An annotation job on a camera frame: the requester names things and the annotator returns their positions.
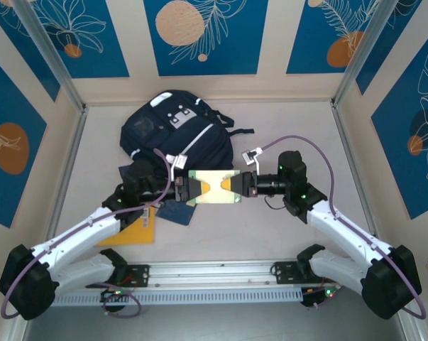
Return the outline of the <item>navy book with yellow label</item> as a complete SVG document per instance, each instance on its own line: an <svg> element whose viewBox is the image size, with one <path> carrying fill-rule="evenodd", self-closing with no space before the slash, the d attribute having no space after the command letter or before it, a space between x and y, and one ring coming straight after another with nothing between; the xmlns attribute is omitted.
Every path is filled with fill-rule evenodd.
<svg viewBox="0 0 428 341"><path fill-rule="evenodd" d="M122 183L125 186L130 186L133 184L133 176L131 173L131 165L120 166L119 167L119 174L121 176Z"/></svg>
<svg viewBox="0 0 428 341"><path fill-rule="evenodd" d="M195 209L195 205L188 205L186 202L168 201L158 208L156 216L187 227L191 222Z"/></svg>

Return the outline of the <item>green notebook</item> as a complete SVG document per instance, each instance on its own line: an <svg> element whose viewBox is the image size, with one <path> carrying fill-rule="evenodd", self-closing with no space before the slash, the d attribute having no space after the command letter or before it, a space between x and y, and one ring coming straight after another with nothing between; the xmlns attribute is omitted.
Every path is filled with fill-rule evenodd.
<svg viewBox="0 0 428 341"><path fill-rule="evenodd" d="M241 201L241 195L227 190L229 178L239 170L190 170L188 176L202 182L202 194L189 201L190 204L229 204Z"/></svg>

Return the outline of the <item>navy blue backpack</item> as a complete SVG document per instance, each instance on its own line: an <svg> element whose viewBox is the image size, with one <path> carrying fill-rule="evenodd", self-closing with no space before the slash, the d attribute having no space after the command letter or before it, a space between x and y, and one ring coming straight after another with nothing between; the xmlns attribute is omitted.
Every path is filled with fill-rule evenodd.
<svg viewBox="0 0 428 341"><path fill-rule="evenodd" d="M166 171L165 155L187 157L186 170L233 168L231 137L253 134L233 129L234 120L212 109L201 97L185 90L166 90L134 112L121 127L120 147L133 161L146 160Z"/></svg>

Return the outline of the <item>yellow book with barcode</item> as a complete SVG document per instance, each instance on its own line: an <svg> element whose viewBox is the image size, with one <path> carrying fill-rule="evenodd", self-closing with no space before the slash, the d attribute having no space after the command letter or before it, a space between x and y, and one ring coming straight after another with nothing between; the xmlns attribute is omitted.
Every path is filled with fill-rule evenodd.
<svg viewBox="0 0 428 341"><path fill-rule="evenodd" d="M115 234L106 238L97 245L102 246L120 246L132 244L152 244L155 236L155 208L144 209L143 214L133 224Z"/></svg>

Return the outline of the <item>left controller board with LED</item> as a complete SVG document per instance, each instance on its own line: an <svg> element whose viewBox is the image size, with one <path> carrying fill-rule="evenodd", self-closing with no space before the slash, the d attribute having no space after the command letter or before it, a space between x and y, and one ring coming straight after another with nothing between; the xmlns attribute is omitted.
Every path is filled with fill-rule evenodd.
<svg viewBox="0 0 428 341"><path fill-rule="evenodd" d="M107 288L100 293L101 303L127 303L129 296L124 291Z"/></svg>

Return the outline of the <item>controller board with led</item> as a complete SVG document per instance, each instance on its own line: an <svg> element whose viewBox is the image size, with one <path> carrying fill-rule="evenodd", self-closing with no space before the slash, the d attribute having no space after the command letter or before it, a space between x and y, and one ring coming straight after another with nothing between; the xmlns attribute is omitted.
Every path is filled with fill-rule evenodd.
<svg viewBox="0 0 428 341"><path fill-rule="evenodd" d="M340 286L304 288L301 304L306 308L318 309L328 303L341 289Z"/></svg>
<svg viewBox="0 0 428 341"><path fill-rule="evenodd" d="M100 293L101 303L127 303L129 296L124 291L107 288Z"/></svg>

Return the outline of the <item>right controller board with LED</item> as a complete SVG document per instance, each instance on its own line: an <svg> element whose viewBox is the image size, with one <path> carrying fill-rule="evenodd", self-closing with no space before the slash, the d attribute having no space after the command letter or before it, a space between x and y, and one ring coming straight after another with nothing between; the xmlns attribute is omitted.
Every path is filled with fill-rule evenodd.
<svg viewBox="0 0 428 341"><path fill-rule="evenodd" d="M318 309L328 303L341 289L340 286L304 288L301 304L306 308Z"/></svg>

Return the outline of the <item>aluminium side rail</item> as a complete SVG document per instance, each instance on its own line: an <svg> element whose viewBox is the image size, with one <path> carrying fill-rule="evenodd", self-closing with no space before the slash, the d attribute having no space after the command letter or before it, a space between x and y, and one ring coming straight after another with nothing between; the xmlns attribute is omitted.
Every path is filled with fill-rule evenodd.
<svg viewBox="0 0 428 341"><path fill-rule="evenodd" d="M363 186L363 182L362 182L361 177L360 177L360 173L359 173L359 169L358 169L358 166L356 163L356 159L355 159L355 156L353 154L352 144L351 144L349 135L347 134L347 131L346 131L346 126L344 125L344 123L342 121L341 112L339 111L337 106L334 104L333 100L330 101L330 105L331 105L331 111L332 111L332 114L333 114L333 117L334 117L334 120L336 123L336 127L338 130L340 139L341 139L341 143L342 143L342 146L343 146L345 154L346 154L346 159L347 159L348 164L349 164L351 175L352 175L354 184L356 186L358 198L360 200L361 207L362 207L365 219L366 219L367 228L368 228L369 232L374 237L377 237L378 231L376 228L375 219L374 219L373 213L371 211L371 207L370 207L369 202L368 202L368 198L366 195L365 188Z"/></svg>
<svg viewBox="0 0 428 341"><path fill-rule="evenodd" d="M57 189L57 195L53 204L53 211L51 212L49 222L47 223L47 229L43 240L44 242L48 241L49 239L52 239L56 235L65 197L67 195L67 189L70 184L70 178L72 176L72 171L74 168L88 114L89 107L85 107L79 116L76 129L71 140L70 150L63 168L60 184Z"/></svg>

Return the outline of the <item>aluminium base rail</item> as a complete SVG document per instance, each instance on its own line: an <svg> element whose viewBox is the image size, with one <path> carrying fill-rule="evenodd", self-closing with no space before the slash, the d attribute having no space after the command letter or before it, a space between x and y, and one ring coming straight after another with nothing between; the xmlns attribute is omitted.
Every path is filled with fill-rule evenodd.
<svg viewBox="0 0 428 341"><path fill-rule="evenodd" d="M361 295L384 293L393 295L406 290L410 274L401 260L373 260L368 267L361 268L352 260L339 257L323 249L310 258L297 258L303 270L328 278L350 288ZM101 271L102 264L119 266L128 264L111 249L105 249L96 256L60 269L33 255L22 256L11 262L11 269L5 270L0 280L0 291L11 290L18 295L30 297L38 290L46 293L52 301L55 297L84 288L94 282L94 276ZM170 267L150 266L149 279L168 278L174 285L195 283L227 284L242 283L246 279L256 282L258 272L250 264L173 264Z"/></svg>

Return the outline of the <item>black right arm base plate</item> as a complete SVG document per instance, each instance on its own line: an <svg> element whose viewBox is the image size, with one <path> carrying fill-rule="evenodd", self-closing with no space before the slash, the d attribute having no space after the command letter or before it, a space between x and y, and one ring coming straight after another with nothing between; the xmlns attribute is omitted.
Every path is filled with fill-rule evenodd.
<svg viewBox="0 0 428 341"><path fill-rule="evenodd" d="M303 270L298 261L276 261L270 266L270 274L277 284L320 286L335 284L334 281L314 275L312 271Z"/></svg>

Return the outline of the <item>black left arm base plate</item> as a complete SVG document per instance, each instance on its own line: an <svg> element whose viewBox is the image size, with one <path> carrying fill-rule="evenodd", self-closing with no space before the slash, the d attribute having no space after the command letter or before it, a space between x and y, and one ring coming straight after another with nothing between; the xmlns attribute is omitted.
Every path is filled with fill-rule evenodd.
<svg viewBox="0 0 428 341"><path fill-rule="evenodd" d="M107 286L122 288L145 288L148 286L150 266L147 264L121 264L119 266L102 264L99 275L94 276L94 282L85 288L101 288L101 280Z"/></svg>

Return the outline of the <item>aluminium frame post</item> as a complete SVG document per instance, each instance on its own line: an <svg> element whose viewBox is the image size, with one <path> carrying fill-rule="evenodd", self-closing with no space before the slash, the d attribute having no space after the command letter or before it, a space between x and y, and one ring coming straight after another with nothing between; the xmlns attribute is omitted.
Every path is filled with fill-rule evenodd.
<svg viewBox="0 0 428 341"><path fill-rule="evenodd" d="M398 321L402 341L426 341L423 320L416 319L403 310L394 314L394 318Z"/></svg>
<svg viewBox="0 0 428 341"><path fill-rule="evenodd" d="M39 53L44 58L60 86L64 89L68 99L82 113L85 103L79 95L64 62L37 17L37 14L27 0L10 0L10 2L34 45L39 50Z"/></svg>
<svg viewBox="0 0 428 341"><path fill-rule="evenodd" d="M370 55L377 39L382 33L388 19L395 9L398 0L380 0L375 13L372 15L369 24L364 31L362 39L354 52L350 63L346 67L338 89L334 93L331 104L334 109L338 109L340 104L346 99L346 95L356 82L356 78L361 71L365 61Z"/></svg>
<svg viewBox="0 0 428 341"><path fill-rule="evenodd" d="M0 341L25 341L29 322L21 316L4 320L0 331Z"/></svg>

